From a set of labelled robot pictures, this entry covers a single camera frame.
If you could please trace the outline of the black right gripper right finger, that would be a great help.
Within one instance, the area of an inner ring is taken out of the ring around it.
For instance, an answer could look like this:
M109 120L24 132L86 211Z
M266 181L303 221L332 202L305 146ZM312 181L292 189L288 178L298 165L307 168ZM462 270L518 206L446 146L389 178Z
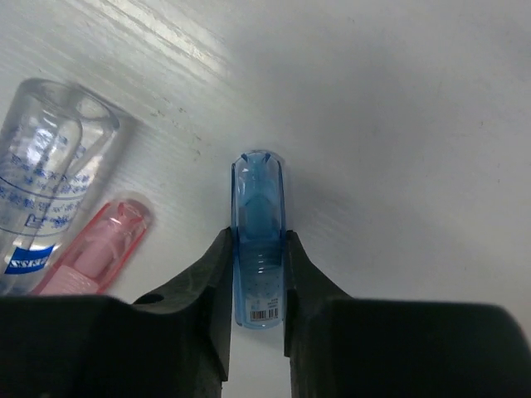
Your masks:
M284 354L293 397L355 397L353 348L339 320L351 298L309 259L298 234L285 242Z

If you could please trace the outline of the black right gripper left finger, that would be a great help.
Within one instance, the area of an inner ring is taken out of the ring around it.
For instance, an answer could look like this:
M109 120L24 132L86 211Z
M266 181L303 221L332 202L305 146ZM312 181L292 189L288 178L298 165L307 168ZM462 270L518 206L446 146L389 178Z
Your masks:
M149 361L154 397L219 397L228 379L232 237L219 232L204 255L134 307L156 319Z

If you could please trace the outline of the pink correction tape dispenser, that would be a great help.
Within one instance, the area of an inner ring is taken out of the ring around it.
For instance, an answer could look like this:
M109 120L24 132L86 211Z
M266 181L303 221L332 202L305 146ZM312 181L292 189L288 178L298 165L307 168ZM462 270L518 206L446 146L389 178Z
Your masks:
M119 276L152 222L153 205L146 196L120 193L62 251L31 294L102 294Z

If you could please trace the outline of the blue correction tape dispenser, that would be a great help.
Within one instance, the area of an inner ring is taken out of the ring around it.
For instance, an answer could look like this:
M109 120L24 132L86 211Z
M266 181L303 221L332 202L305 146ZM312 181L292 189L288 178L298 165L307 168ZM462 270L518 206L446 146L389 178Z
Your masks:
M284 318L285 197L280 160L266 150L231 165L236 323L261 330Z

